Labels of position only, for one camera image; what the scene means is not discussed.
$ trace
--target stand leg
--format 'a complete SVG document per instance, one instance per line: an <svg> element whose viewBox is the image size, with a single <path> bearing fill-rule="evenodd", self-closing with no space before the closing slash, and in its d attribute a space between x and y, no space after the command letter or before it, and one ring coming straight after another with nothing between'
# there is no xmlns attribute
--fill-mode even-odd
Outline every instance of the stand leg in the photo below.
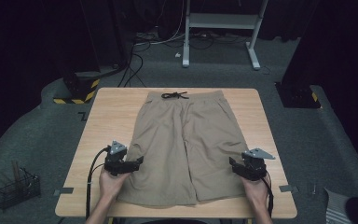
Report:
<svg viewBox="0 0 358 224"><path fill-rule="evenodd" d="M186 28L185 28L185 44L183 45L183 67L189 67L190 66L190 48L188 45L188 39L189 39L189 33L190 33L190 0L187 0L187 6L186 6Z"/></svg>
<svg viewBox="0 0 358 224"><path fill-rule="evenodd" d="M264 18L264 12L266 11L267 3L269 0L263 0L261 4L260 12L258 14L258 18L255 22L255 29L252 33L252 40L251 42L246 42L246 49L248 50L249 57L252 61L252 66L254 70L260 69L260 63L258 62L257 56L255 55L255 41L257 40L258 32L260 31L261 22Z"/></svg>

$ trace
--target white stand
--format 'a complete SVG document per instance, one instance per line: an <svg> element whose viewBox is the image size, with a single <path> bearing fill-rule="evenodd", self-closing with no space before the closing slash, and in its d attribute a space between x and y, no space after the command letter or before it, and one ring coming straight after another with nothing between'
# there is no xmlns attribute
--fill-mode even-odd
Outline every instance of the white stand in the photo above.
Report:
<svg viewBox="0 0 358 224"><path fill-rule="evenodd" d="M258 62L257 56L255 55L254 47L268 1L269 0L263 0L258 15L230 15L190 13L190 0L187 0L185 44L183 47L183 67L190 66L190 48L188 45L190 27L203 27L254 30L252 33L251 42L246 42L246 49L248 50L254 70L259 70L260 63Z"/></svg>

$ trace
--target gray floor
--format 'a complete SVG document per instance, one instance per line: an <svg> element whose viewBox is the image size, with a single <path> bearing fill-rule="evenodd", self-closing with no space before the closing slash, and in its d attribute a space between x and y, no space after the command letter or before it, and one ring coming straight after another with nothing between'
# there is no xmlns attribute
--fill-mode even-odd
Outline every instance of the gray floor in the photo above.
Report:
<svg viewBox="0 0 358 224"><path fill-rule="evenodd" d="M190 66L182 68L181 48L153 45L137 52L144 64L138 78L146 87L212 87L257 89L293 193L298 215L293 219L275 219L275 223L325 223L327 196L323 188L347 196L358 196L358 156L342 129L321 87L312 86L323 108L284 108L274 83L284 71L298 41L282 43L258 40L256 53L263 66L255 71L250 65L243 42L214 43L208 49L191 49ZM192 41L194 47L207 43ZM136 47L136 51L147 45ZM141 61L133 57L136 70ZM120 74L104 77L98 88L116 87ZM135 77L131 86L142 87ZM0 187L12 178L11 161L41 177L42 196L0 210L0 223L57 223L58 197L55 189L63 185L85 126L79 112L90 112L88 105L55 105L52 98L62 81L56 80L41 92L42 103L19 118L0 139ZM308 195L308 183L316 180L316 197ZM82 217L68 217L62 223L82 223Z"/></svg>

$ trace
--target metal rack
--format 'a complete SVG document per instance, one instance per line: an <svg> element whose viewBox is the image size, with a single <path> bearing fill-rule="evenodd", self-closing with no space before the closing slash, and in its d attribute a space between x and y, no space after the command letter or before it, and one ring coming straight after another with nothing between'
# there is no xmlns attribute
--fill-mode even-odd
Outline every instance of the metal rack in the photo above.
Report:
<svg viewBox="0 0 358 224"><path fill-rule="evenodd" d="M186 30L185 44L183 47L183 67L190 66L190 48L189 31L190 27L203 28L223 28L223 29L244 29L253 30L251 42L246 42L252 66L254 70L260 69L260 63L255 55L255 41L263 21L269 0L263 0L260 11L257 15L234 15L234 14L208 14L208 13L190 13L190 0L187 0L186 6Z"/></svg>
<svg viewBox="0 0 358 224"><path fill-rule="evenodd" d="M0 209L5 209L14 206L18 203L27 201L40 193L40 178L37 175L29 175L27 173L20 181L8 184L0 188Z"/></svg>

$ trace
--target khaki shorts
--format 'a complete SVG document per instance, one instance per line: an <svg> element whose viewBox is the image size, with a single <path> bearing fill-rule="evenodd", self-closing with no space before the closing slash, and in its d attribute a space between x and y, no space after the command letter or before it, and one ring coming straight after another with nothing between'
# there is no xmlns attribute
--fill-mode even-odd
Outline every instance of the khaki shorts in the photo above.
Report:
<svg viewBox="0 0 358 224"><path fill-rule="evenodd" d="M177 205L244 195L228 157L239 161L248 147L223 93L161 94L149 92L139 111L127 161L144 163L118 199Z"/></svg>

